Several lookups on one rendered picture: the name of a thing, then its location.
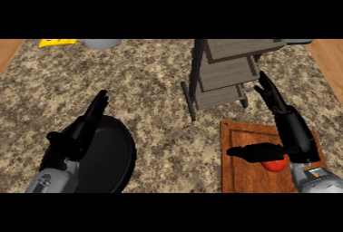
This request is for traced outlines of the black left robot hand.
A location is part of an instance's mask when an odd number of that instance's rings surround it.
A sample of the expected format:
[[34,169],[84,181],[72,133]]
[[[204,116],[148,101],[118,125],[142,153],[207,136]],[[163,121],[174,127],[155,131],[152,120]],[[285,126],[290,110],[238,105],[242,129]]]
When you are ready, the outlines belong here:
[[77,117],[66,128],[58,132],[47,134],[50,142],[46,150],[40,168],[53,168],[65,170],[65,161],[80,161],[86,156],[92,145],[95,131],[103,117],[105,108],[108,106],[108,91],[102,90],[90,103],[87,111]]

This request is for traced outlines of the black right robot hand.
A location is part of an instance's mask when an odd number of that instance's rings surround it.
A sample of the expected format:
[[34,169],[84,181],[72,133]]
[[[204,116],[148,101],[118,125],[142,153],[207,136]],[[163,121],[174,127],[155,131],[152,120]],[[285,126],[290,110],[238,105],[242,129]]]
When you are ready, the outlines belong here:
[[268,109],[273,114],[281,144],[256,143],[244,147],[232,147],[226,155],[239,157],[250,163],[282,160],[290,157],[293,163],[310,163],[321,160],[316,141],[306,121],[297,109],[285,103],[279,89],[265,72],[260,72],[259,83],[254,86]]

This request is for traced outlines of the red tomato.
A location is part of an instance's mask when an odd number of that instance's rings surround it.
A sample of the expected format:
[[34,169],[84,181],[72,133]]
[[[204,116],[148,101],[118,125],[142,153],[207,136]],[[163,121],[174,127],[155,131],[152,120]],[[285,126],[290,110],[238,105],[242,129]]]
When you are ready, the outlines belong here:
[[281,159],[281,160],[273,160],[273,161],[265,161],[262,165],[268,171],[279,172],[284,170],[287,166],[287,160]]

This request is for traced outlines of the brown wooden cutting board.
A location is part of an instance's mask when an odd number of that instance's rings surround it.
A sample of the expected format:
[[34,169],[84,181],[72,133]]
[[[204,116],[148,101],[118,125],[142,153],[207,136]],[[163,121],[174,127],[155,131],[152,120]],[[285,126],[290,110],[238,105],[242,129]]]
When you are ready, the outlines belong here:
[[[294,189],[290,171],[290,157],[284,156],[287,166],[282,171],[270,172],[262,162],[250,163],[239,157],[228,156],[232,147],[269,142],[281,144],[276,126],[236,121],[222,121],[222,191],[223,192],[290,192]],[[307,169],[325,167],[321,160],[303,163]]]

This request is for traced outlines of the grey tiered basket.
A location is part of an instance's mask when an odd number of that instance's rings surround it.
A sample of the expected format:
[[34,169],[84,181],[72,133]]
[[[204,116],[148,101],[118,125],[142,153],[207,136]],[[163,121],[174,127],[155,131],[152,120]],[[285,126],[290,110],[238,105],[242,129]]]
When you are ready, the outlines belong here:
[[182,90],[192,121],[195,111],[239,101],[248,107],[245,82],[260,77],[259,56],[285,45],[284,39],[195,39],[189,82]]

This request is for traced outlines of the black round pan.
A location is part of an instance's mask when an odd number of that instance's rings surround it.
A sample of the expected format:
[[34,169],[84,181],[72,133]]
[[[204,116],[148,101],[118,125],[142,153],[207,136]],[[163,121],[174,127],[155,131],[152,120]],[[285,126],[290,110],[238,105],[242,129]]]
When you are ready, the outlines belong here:
[[121,193],[136,167],[136,144],[124,124],[103,116],[63,193]]

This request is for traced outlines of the dark grey flat object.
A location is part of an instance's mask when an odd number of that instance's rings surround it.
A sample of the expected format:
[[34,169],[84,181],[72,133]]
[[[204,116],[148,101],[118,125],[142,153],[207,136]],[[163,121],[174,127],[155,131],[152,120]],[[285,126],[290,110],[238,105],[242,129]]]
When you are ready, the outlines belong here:
[[310,44],[313,39],[285,39],[285,43],[290,44]]

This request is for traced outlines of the pale grey round bowl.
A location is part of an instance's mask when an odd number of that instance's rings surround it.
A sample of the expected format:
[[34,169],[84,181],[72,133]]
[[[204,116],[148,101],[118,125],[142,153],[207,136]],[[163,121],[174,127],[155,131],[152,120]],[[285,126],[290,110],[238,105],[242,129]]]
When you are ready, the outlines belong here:
[[105,50],[121,43],[121,39],[84,39],[83,42],[95,50]]

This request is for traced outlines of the yellow packet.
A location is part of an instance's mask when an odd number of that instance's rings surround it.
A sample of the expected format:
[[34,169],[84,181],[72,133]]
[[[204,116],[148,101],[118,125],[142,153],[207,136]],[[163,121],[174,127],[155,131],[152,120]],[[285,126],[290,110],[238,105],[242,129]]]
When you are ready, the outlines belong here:
[[75,39],[41,39],[38,46],[40,47],[49,47],[56,45],[69,45],[77,42]]

